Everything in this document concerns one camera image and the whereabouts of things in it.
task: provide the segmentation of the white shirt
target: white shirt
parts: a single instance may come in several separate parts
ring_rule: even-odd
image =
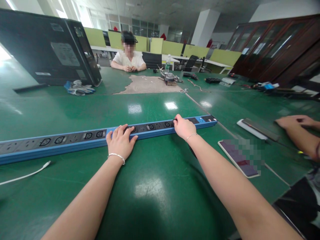
[[[139,68],[142,64],[145,64],[142,59],[142,54],[138,54],[136,51],[133,52],[133,58],[131,62],[123,51],[117,52],[113,60],[122,66],[135,66],[136,68]]]

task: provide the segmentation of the power strip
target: power strip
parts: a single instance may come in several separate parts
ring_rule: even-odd
[[[218,122],[211,115],[186,119],[193,122],[197,129],[211,127]],[[138,135],[138,139],[145,139],[175,133],[173,120],[129,125],[128,127],[132,126],[135,127],[135,130],[131,133],[130,138]],[[105,140],[106,134],[111,130],[114,131],[116,128],[103,128],[0,142],[0,165],[103,147],[107,145]]]

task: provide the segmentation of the computer case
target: computer case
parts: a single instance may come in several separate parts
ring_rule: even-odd
[[[81,22],[0,9],[0,42],[38,83],[101,83]]]

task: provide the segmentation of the bracelet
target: bracelet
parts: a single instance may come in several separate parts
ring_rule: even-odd
[[[109,158],[111,155],[115,155],[115,156],[118,156],[119,158],[121,158],[122,161],[123,161],[123,164],[122,164],[122,165],[125,165],[125,164],[126,164],[126,161],[124,160],[124,158],[123,158],[122,156],[120,156],[120,155],[118,155],[118,154],[116,154],[116,153],[110,153],[110,154],[108,155],[108,158]]]
[[[197,134],[197,133],[192,133],[189,137],[191,137],[191,136],[193,136],[193,135],[198,135],[198,134]]]

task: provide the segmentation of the plastic bottle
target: plastic bottle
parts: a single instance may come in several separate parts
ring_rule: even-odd
[[[166,74],[169,72],[170,66],[171,66],[171,55],[169,54],[166,62],[165,70],[164,70]]]

